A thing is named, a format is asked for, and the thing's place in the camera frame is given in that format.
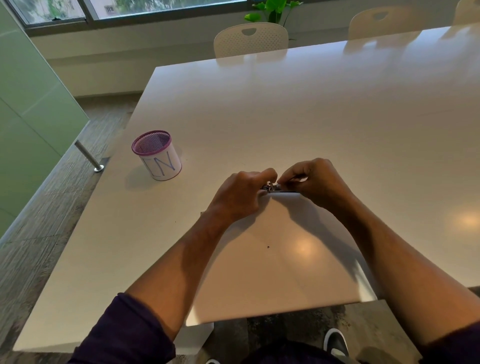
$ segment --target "chair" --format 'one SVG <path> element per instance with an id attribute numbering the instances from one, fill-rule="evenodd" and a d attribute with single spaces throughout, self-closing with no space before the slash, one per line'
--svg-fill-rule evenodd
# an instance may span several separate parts
<path id="1" fill-rule="evenodd" d="M 348 39 L 370 38 L 425 29 L 425 18 L 411 6 L 383 6 L 355 15 Z"/>
<path id="2" fill-rule="evenodd" d="M 287 49 L 288 32 L 275 23 L 240 24 L 218 33 L 213 48 L 217 58 Z"/>
<path id="3" fill-rule="evenodd" d="M 456 5 L 452 25 L 480 22 L 480 0 L 460 0 Z"/>

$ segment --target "glass pane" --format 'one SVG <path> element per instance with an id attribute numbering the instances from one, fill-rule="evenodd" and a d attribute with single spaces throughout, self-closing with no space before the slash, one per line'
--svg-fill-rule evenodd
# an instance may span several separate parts
<path id="1" fill-rule="evenodd" d="M 100 19 L 245 0 L 90 0 Z"/>
<path id="2" fill-rule="evenodd" d="M 85 18 L 77 0 L 10 0 L 27 24 Z"/>

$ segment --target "foot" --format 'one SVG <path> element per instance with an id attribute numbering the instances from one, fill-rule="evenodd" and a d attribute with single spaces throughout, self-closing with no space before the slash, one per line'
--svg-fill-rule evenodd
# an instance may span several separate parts
<path id="1" fill-rule="evenodd" d="M 335 356 L 348 356 L 347 342 L 340 330 L 331 328 L 327 331 L 324 340 L 324 350 Z"/>

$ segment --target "rolled-up sleeve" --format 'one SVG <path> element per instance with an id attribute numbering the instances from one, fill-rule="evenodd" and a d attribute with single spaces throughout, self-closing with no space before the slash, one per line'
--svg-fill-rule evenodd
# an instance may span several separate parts
<path id="1" fill-rule="evenodd" d="M 134 298 L 119 293 L 69 363 L 167 363 L 175 346 L 157 318 Z"/>
<path id="2" fill-rule="evenodd" d="M 480 363 L 480 322 L 454 331 L 422 350 L 420 364 Z"/>

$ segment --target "potted plant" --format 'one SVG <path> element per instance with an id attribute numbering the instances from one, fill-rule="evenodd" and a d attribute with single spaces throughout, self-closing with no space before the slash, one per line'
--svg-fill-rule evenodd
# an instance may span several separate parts
<path id="1" fill-rule="evenodd" d="M 262 13 L 252 12 L 250 14 L 247 14 L 245 15 L 245 20 L 253 23 L 259 22 L 262 20 L 262 14 L 263 14 L 267 22 L 280 24 L 283 10 L 285 8 L 290 8 L 287 16 L 285 17 L 285 21 L 283 22 L 283 26 L 285 26 L 288 16 L 292 12 L 293 8 L 302 4 L 303 4 L 302 1 L 290 1 L 290 2 L 287 2 L 287 0 L 267 0 L 266 2 L 262 1 L 252 5 L 252 7 L 254 7 L 257 10 L 260 10 Z"/>

